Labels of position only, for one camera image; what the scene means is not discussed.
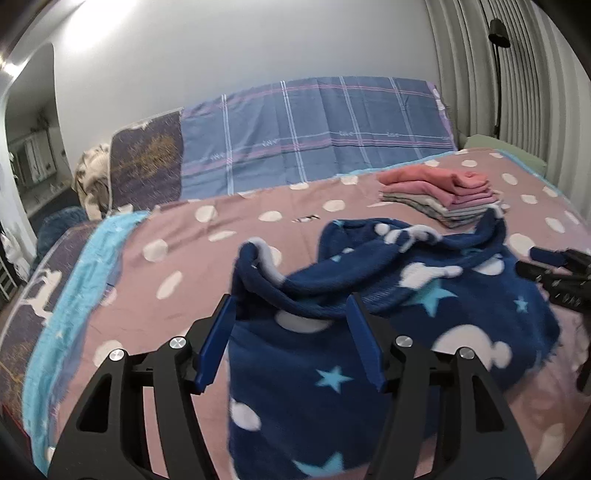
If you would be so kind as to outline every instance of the light blue star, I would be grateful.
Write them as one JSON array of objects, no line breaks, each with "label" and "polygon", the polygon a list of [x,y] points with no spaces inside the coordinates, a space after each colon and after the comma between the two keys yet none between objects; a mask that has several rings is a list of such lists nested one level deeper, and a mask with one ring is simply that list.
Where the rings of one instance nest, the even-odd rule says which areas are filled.
[{"label": "light blue star", "polygon": [[405,301],[403,305],[423,305],[429,316],[433,318],[437,313],[439,300],[448,297],[457,297],[457,295],[442,288],[441,279],[436,278],[416,292],[415,295]]},{"label": "light blue star", "polygon": [[343,468],[343,454],[340,452],[332,454],[323,466],[308,465],[295,460],[293,462],[307,476],[333,476],[345,471]]},{"label": "light blue star", "polygon": [[331,387],[335,392],[340,393],[340,385],[353,380],[351,377],[341,375],[341,368],[337,365],[330,372],[316,370],[322,379],[316,382],[317,387]]},{"label": "light blue star", "polygon": [[517,300],[513,300],[513,302],[517,305],[517,313],[527,313],[527,302],[521,295],[519,295]]}]

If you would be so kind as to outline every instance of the lamp head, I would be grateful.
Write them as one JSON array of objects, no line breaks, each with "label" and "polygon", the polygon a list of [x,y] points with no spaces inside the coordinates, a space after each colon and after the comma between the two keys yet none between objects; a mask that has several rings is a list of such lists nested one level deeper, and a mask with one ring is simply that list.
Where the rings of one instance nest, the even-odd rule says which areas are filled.
[{"label": "lamp head", "polygon": [[488,28],[488,39],[493,45],[500,48],[509,48],[511,46],[507,27],[498,18],[493,18],[491,20],[491,24]]}]

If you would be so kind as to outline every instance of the pink polka dot bedsheet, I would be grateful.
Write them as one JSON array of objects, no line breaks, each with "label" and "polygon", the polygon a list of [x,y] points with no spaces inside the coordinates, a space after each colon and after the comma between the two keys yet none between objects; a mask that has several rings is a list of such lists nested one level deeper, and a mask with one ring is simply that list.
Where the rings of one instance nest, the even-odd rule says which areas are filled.
[{"label": "pink polka dot bedsheet", "polygon": [[[503,193],[506,244],[518,257],[526,258],[534,245],[582,251],[591,247],[591,232],[570,203],[499,151],[463,150],[430,160],[428,165],[488,175],[492,187]],[[266,240],[279,271],[289,274],[315,261],[320,233],[335,219],[390,217],[432,226],[443,234],[470,229],[448,230],[407,205],[380,202],[378,192],[375,175],[363,174],[157,207],[128,238],[120,280],[105,293],[88,320],[79,369],[54,412],[58,432],[112,349],[123,347],[130,354],[156,349],[167,339],[182,335],[195,319],[212,313],[222,294],[229,291],[238,249],[250,237]],[[561,326],[554,355],[506,395],[538,473],[555,460],[589,406],[589,399],[575,387],[577,369],[586,360],[589,343],[582,319],[559,307],[554,312]],[[234,475],[226,448],[226,426],[232,411],[227,371],[222,361],[214,384],[194,399],[222,479]],[[165,474],[154,399],[146,393],[145,400],[152,467]],[[426,442],[418,473],[429,470],[430,448]],[[364,471],[359,468],[339,478],[361,479]]]}]

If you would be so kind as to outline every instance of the beige fabric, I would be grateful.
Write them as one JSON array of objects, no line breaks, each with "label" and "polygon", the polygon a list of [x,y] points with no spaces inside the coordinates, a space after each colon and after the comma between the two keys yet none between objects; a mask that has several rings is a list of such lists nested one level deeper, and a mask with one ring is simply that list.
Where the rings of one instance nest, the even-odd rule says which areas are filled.
[{"label": "beige fabric", "polygon": [[109,207],[109,146],[101,144],[83,153],[76,167],[72,188],[90,220],[101,220],[102,211]]}]

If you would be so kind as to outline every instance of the light blue blanket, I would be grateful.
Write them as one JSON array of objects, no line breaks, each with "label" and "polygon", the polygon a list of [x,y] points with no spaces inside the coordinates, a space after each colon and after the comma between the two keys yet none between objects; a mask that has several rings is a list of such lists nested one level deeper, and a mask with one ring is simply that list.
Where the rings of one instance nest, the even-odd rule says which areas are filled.
[{"label": "light blue blanket", "polygon": [[49,467],[50,409],[63,395],[60,385],[64,385],[64,364],[68,358],[76,361],[72,349],[83,338],[86,321],[101,300],[125,240],[148,214],[110,217],[97,227],[35,345],[22,388],[22,419],[31,438],[33,461],[44,473]]}]

